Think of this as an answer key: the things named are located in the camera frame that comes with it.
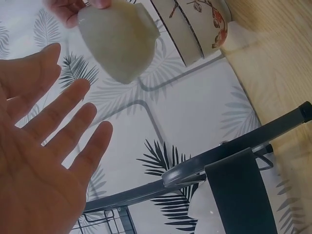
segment palm leaf print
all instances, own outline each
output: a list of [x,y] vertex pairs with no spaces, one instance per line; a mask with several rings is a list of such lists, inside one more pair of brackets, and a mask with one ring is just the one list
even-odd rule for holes
[[36,45],[39,47],[58,42],[60,39],[59,23],[53,16],[41,9],[35,21],[34,34]]
[[[278,195],[284,195],[286,192],[292,189],[289,185],[289,180],[284,180],[279,183],[277,188],[280,188]],[[280,231],[283,234],[297,234],[301,233],[307,227],[298,229],[298,225],[303,225],[304,218],[303,209],[301,207],[295,206],[294,204],[300,199],[296,197],[288,197],[283,201],[283,203],[277,209],[277,212],[282,213],[280,220],[278,221],[281,224]]]
[[76,79],[86,79],[90,84],[94,84],[97,81],[98,68],[93,66],[89,69],[89,63],[84,59],[84,56],[76,56],[71,53],[69,56],[64,57],[63,70],[59,83],[62,84],[62,88],[66,88],[71,85]]
[[244,90],[233,86],[231,94],[234,101],[225,104],[230,110],[222,114],[224,119],[221,120],[223,124],[221,129],[226,130],[223,137],[235,133],[236,138],[258,128],[260,123]]
[[[174,52],[176,50],[168,53],[166,44],[158,40],[153,62],[140,79],[136,79],[128,85],[120,84],[112,78],[101,80],[97,90],[90,94],[90,101],[99,107],[99,116],[110,115],[138,99],[144,101],[151,99],[157,102],[160,90],[166,95],[167,85],[162,84],[180,75],[184,68],[181,58],[174,56]],[[127,108],[127,114],[135,113],[136,108],[136,105]]]
[[87,188],[87,201],[96,200],[104,196],[106,193],[103,190],[103,186],[106,184],[106,181],[103,180],[104,176],[103,168],[98,167]]
[[6,59],[9,54],[9,31],[0,26],[0,59]]
[[[175,165],[188,160],[185,154],[179,155],[176,147],[172,146],[172,160],[169,160],[166,144],[161,148],[159,143],[154,141],[154,148],[146,140],[146,148],[149,154],[144,154],[145,158],[137,160],[143,162],[146,167],[145,174],[152,176],[161,176],[166,170]],[[152,199],[156,206],[160,206],[163,215],[168,218],[166,225],[172,225],[180,231],[194,234],[197,220],[188,217],[188,209],[191,198],[198,188],[198,184],[185,187],[175,194],[171,193]]]
[[30,110],[30,112],[17,123],[17,126],[19,128],[24,127],[26,123],[28,123],[33,117],[38,115],[39,112],[40,112],[40,108],[37,104],[35,104],[34,107]]

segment tablecloth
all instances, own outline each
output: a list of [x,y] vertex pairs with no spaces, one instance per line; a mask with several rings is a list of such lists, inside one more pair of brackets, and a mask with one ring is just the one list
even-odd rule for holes
[[[185,68],[150,2],[140,2],[155,20],[161,37],[157,40],[151,66],[140,78],[123,85],[110,78],[92,58],[78,29],[65,29],[43,8],[40,0],[1,0],[0,59],[21,58],[40,51],[48,44],[61,44],[58,61],[62,66],[60,78],[18,126],[23,126],[36,116],[77,78],[91,81],[90,92],[58,130],[86,102],[94,103],[98,114],[63,165],[68,167],[71,164],[101,121],[109,120],[114,126],[111,144],[88,187],[88,201],[160,179],[168,168],[153,161],[153,155],[167,158],[172,165],[173,157],[178,156],[179,162],[187,160],[222,141],[231,140],[260,126],[244,90],[221,52]],[[296,233],[295,225],[303,223],[303,215],[300,206],[296,205],[299,199],[287,196],[291,185],[287,180],[282,180],[276,167],[263,171],[262,177],[279,233]],[[199,231],[195,230],[197,220],[187,216],[190,203],[195,202],[192,196],[196,194],[197,187],[193,185],[112,211],[107,215],[114,215],[115,218],[109,223],[86,227],[82,232],[198,234]],[[205,201],[201,200],[199,204],[204,206]],[[134,226],[119,218],[124,214]],[[89,219],[94,220],[99,216],[89,215]],[[199,212],[196,216],[198,222],[209,224],[208,214]],[[79,225],[88,224],[81,216],[72,233],[81,233]],[[206,233],[213,233],[213,227],[206,228]]]

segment wooden surface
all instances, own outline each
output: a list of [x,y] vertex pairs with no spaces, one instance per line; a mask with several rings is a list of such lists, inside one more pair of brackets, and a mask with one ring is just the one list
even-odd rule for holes
[[[312,102],[312,0],[226,0],[235,22],[223,52],[265,124]],[[312,233],[312,123],[272,142]]]

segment gray frame line pattern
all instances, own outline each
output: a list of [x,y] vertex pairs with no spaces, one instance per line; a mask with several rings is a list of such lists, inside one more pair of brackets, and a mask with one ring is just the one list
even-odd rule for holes
[[214,58],[214,59],[212,59],[212,60],[210,60],[210,61],[208,61],[206,63],[203,63],[203,64],[201,64],[201,65],[199,65],[199,66],[197,66],[195,68],[192,68],[192,69],[190,69],[190,70],[188,70],[188,71],[186,71],[186,72],[184,72],[184,73],[182,73],[182,74],[180,74],[180,75],[178,75],[178,76],[176,76],[176,77],[174,77],[174,78],[172,78],[172,79],[170,79],[170,80],[168,80],[166,82],[163,82],[163,83],[161,83],[161,84],[159,84],[159,85],[157,85],[155,87],[148,87],[148,86],[146,86],[145,84],[143,84],[141,78],[138,78],[138,82],[139,82],[140,87],[142,88],[142,90],[144,90],[145,92],[153,92],[153,91],[155,91],[157,89],[160,89],[160,88],[162,88],[162,87],[164,87],[164,86],[166,86],[168,84],[171,84],[174,81],[179,80],[179,79],[181,79],[181,78],[183,78],[183,77],[185,77],[185,76],[187,76],[187,75],[189,75],[189,74],[191,74],[193,72],[196,72],[196,71],[198,71],[198,70],[200,70],[200,69],[202,69],[202,68],[204,68],[206,66],[209,66],[209,65],[213,64],[214,62],[219,61],[219,60],[221,60],[223,58],[224,58],[224,55],[221,54],[218,57],[216,57],[216,58]]
[[[205,62],[205,63],[203,63],[203,64],[201,64],[201,65],[199,65],[199,66],[197,66],[195,68],[192,68],[192,69],[190,69],[190,70],[188,70],[188,71],[186,71],[186,72],[184,72],[184,73],[182,73],[182,74],[180,74],[180,75],[178,75],[178,76],[176,76],[176,77],[174,77],[174,78],[172,78],[172,79],[170,79],[170,80],[168,80],[166,82],[163,82],[163,83],[161,83],[161,84],[159,84],[158,86],[155,86],[155,87],[148,87],[148,86],[144,85],[140,78],[138,78],[139,79],[139,84],[140,84],[142,90],[144,90],[145,92],[153,92],[153,91],[155,91],[157,89],[160,89],[160,88],[162,88],[162,87],[164,87],[166,85],[169,85],[169,84],[171,84],[171,83],[173,83],[175,81],[178,81],[181,78],[184,78],[184,77],[186,77],[189,74],[192,74],[192,73],[194,73],[196,71],[199,71],[200,69],[203,69],[204,67],[212,65],[213,63],[215,63],[215,62],[217,62],[217,61],[219,61],[219,60],[221,60],[223,58],[224,58],[224,55],[221,54],[218,57],[216,57],[216,58],[214,58],[214,59],[212,59],[212,60],[210,60],[208,62]],[[127,104],[124,104],[122,107],[118,108],[117,110],[114,110],[111,113],[108,113],[108,114],[104,115],[103,117],[100,117],[100,119],[97,119],[96,121],[94,121],[91,124],[91,127],[94,126],[94,125],[97,125],[100,122],[102,122],[102,121],[112,117],[113,115],[115,115],[115,114],[117,114],[117,113],[119,113],[119,112],[129,108],[132,105],[142,105],[143,107],[145,107],[145,104],[146,104],[146,102],[143,101],[143,100],[140,100],[140,99],[131,101],[131,102],[127,103]]]

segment open palm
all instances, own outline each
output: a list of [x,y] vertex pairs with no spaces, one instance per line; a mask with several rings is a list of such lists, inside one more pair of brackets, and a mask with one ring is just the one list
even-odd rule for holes
[[23,128],[15,123],[51,88],[60,74],[60,46],[0,61],[0,230],[2,234],[66,234],[81,215],[85,192],[111,135],[101,123],[67,170],[61,162],[96,115],[85,104],[45,146],[41,143],[83,99],[90,85],[80,79]]

